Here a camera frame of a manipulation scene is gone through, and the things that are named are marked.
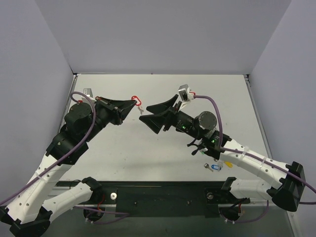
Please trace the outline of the red key tag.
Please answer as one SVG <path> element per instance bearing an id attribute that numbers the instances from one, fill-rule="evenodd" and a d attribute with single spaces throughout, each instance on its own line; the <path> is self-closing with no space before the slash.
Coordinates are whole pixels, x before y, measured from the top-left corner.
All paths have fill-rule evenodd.
<path id="1" fill-rule="evenodd" d="M 138 96 L 136 96 L 136 95 L 133 95 L 132 97 L 131 97 L 131 100 L 135 100 L 136 101 L 136 106 L 141 106 L 142 105 L 142 101 L 139 99 L 139 97 Z"/>

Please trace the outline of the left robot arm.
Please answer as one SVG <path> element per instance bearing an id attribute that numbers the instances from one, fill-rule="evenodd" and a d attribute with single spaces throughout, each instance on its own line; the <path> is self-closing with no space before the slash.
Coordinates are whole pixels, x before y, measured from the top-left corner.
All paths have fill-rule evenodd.
<path id="1" fill-rule="evenodd" d="M 65 124 L 46 149 L 40 165 L 25 188 L 0 208 L 0 220 L 16 237 L 40 237 L 53 220 L 83 202 L 105 199 L 102 185 L 87 177 L 62 194 L 49 198 L 60 178 L 88 150 L 92 140 L 109 123 L 121 125 L 135 100 L 111 100 L 82 95 L 65 115 Z"/>

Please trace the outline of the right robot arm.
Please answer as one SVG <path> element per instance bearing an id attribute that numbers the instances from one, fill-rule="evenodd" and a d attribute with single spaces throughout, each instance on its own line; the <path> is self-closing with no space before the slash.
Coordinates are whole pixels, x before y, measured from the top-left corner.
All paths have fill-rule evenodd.
<path id="1" fill-rule="evenodd" d="M 220 134 L 216 128 L 217 118 L 212 112 L 203 111 L 192 117 L 182 111 L 182 103 L 177 101 L 177 97 L 175 95 L 166 102 L 148 106 L 149 114 L 141 115 L 139 120 L 156 134 L 174 127 L 176 131 L 193 137 L 188 144 L 196 147 L 192 155 L 201 152 L 215 160 L 223 159 L 258 177 L 258 180 L 227 179 L 220 191 L 224 201 L 255 198 L 271 200 L 286 211 L 295 212 L 298 209 L 306 181 L 301 164 L 273 160 L 226 134 Z"/>

